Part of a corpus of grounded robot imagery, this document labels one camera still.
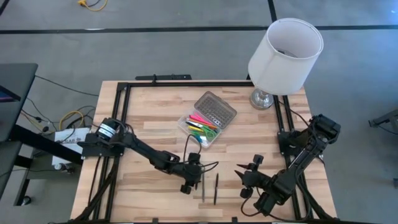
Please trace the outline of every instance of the table lamp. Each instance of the table lamp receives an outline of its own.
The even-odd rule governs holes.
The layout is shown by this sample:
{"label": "table lamp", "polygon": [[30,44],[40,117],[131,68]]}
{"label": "table lamp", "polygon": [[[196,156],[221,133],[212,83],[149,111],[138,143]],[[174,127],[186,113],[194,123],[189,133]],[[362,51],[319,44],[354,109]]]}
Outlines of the table lamp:
{"label": "table lamp", "polygon": [[256,89],[250,102],[258,110],[269,108],[272,95],[299,91],[323,49],[321,33],[300,19],[273,22],[249,62]]}

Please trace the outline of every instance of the wooden table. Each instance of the wooden table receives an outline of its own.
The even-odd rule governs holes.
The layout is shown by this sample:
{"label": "wooden table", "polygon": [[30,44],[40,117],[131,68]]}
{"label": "wooden table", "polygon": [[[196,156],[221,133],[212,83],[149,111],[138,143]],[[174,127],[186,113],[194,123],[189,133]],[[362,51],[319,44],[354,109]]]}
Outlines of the wooden table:
{"label": "wooden table", "polygon": [[[116,85],[118,82],[103,82],[94,117],[99,125],[103,118],[111,117]],[[166,150],[182,157],[187,138],[177,127],[181,115],[193,108],[194,103],[206,91],[212,91],[229,103],[238,114],[222,135],[208,149],[202,150],[201,162],[207,164],[219,161],[214,170],[205,174],[205,202],[201,200],[201,184],[190,195],[180,192],[183,180],[173,175],[155,170],[147,159],[126,149],[121,158],[118,181],[114,196],[112,222],[150,222],[159,218],[160,222],[230,222],[237,217],[240,222],[265,222],[271,217],[257,215],[245,217],[239,197],[242,184],[234,170],[243,171],[236,164],[248,164],[255,154],[264,156],[260,171],[273,175],[285,169],[285,161],[280,155],[276,133],[278,132],[275,108],[265,111],[255,110],[249,102],[253,87],[139,87],[132,88],[128,107],[127,123],[131,124],[137,137],[157,150]],[[304,89],[289,96],[291,108],[310,119],[307,97]],[[119,106],[121,114],[123,100]],[[281,106],[284,121],[285,109]],[[300,118],[293,114],[297,129],[305,128]],[[196,152],[198,145],[191,141],[188,152]],[[78,216],[86,207],[91,181],[97,158],[84,161],[78,184],[71,218]],[[216,174],[220,174],[217,205],[213,205]],[[328,180],[323,164],[314,160],[305,170],[309,191],[327,213],[336,216]],[[253,203],[258,194],[245,205],[246,213],[256,212]],[[104,203],[101,215],[104,216]],[[273,215],[294,219],[292,202],[275,206]]]}

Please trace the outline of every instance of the silver lamp base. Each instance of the silver lamp base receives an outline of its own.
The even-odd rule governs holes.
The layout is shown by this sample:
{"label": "silver lamp base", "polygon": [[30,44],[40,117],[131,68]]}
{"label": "silver lamp base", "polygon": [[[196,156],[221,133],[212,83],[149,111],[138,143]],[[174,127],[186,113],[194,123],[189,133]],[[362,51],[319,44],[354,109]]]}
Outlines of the silver lamp base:
{"label": "silver lamp base", "polygon": [[257,110],[268,109],[273,103],[274,97],[269,93],[257,88],[251,93],[250,104]]}

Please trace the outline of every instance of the concrete floor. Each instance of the concrete floor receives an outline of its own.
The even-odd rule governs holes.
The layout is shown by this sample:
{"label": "concrete floor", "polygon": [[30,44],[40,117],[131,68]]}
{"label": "concrete floor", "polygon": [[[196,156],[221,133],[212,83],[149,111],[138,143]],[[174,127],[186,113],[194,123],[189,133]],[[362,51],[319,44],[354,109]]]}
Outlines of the concrete floor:
{"label": "concrete floor", "polygon": [[[398,24],[393,0],[274,0],[278,18],[297,17],[317,26]],[[0,29],[82,29],[163,26],[269,25],[265,0],[112,0],[90,12],[75,0],[10,0]],[[313,114],[342,125],[338,142],[325,151],[326,171],[343,220],[396,223],[398,140],[368,126],[398,105],[398,30],[321,31],[325,49],[305,89]],[[189,73],[194,79],[244,79],[264,32],[0,35],[0,62],[35,62],[37,74],[98,93],[103,80],[137,75]],[[95,105],[96,98],[36,80],[29,97],[50,119]],[[27,102],[25,110],[35,113]],[[21,119],[25,127],[34,128]],[[12,207],[21,172],[12,174],[0,201],[0,223],[68,220],[78,177],[33,181],[37,200]]]}

